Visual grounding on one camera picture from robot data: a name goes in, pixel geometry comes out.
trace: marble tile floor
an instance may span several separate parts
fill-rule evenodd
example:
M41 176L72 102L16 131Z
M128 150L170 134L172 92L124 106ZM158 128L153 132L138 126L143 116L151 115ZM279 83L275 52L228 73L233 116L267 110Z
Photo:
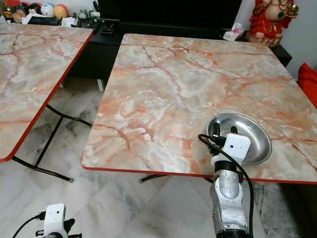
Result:
M78 78L68 82L50 105L92 122L103 95L96 82ZM57 115L45 109L17 156L33 163L57 120ZM74 183L14 161L0 164L0 237L12 237L24 221L49 204L64 203L66 218L76 219L71 234L82 233L84 238L215 238L207 181L173 176L139 184L143 174L84 170L79 160L89 132L84 124L64 119L41 161L41 167L70 176ZM255 183L260 211L254 214L256 238L300 237L278 188L273 183ZM42 221L32 221L18 237L33 238L41 229Z

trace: red table edge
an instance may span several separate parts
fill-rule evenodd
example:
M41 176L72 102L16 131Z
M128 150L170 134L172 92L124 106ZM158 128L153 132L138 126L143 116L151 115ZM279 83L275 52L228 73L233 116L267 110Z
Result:
M57 82L57 84L55 85L55 87L53 88L53 90L50 92L49 96L46 98L46 100L43 102L42 106L40 107L40 109L38 110L38 112L35 114L35 116L33 117L33 119L31 120L31 122L29 123L28 127L26 128L26 130L24 131L24 133L22 134L21 138L19 139L19 141L16 143L16 145L14 146L13 150L9 153L9 155L3 159L0 159L0 162L7 162L10 159L12 159L12 157L15 155L15 153L18 151L18 149L20 148L21 144L23 143L24 139L26 138L26 136L30 133L32 127L34 126L35 122L37 121L37 119L40 117L41 113L43 112L44 108L46 107L46 105L49 103L49 101L51 100L51 98L53 97L53 95L55 94L55 92L58 90L58 87L60 86L60 84L62 83L62 81L65 79L65 77L67 76L68 72L70 71L70 69L72 68L72 66L75 64L75 62L77 61L78 57L80 56L80 54L83 52L84 48L86 47L86 45L88 44L88 42L90 41L90 39L93 36L93 32L90 33L89 37L87 38L87 40L85 41L85 43L82 45L82 47L80 48L80 50L77 52L76 56L74 57L74 59L72 60L72 62L69 64L69 66L67 67L66 71L63 73L63 75L61 76L60 80Z
M124 169L108 169L108 168L94 168L86 167L80 163L81 167L86 170L94 171L110 171L110 172L125 172L125 173L139 173L139 174L155 174L155 175L176 175L176 176L188 176L188 177L200 177L200 178L213 178L213 175L200 175L200 174L184 174L184 173L170 173L159 171L147 171L147 170L124 170ZM281 179L264 179L264 178L250 178L256 182L276 182L276 183L297 183L297 184L317 184L317 181L297 181L297 180L281 180Z

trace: marble-pattern tabletop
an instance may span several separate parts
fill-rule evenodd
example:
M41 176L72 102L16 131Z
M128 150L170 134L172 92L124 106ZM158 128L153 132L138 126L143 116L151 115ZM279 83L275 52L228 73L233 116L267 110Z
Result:
M81 158L85 169L210 176L197 136L221 113L257 121L254 180L317 182L317 111L261 44L126 34Z
M14 156L92 30L0 24L0 162Z

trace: statue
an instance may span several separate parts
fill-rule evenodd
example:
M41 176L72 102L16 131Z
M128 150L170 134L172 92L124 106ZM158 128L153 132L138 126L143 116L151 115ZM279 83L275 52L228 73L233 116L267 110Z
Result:
M288 28L291 19L297 17L298 10L294 0L256 0L247 40L269 47L278 46L282 27Z

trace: silver dish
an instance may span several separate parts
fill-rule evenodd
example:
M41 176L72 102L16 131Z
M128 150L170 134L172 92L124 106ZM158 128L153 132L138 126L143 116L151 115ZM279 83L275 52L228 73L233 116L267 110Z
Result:
M212 135L215 122L220 125L221 136L226 136L230 133L231 127L235 126L239 135L247 136L251 140L250 148L242 164L256 165L270 157L272 152L271 140L265 130L255 121L234 113L219 114L207 126L207 135Z

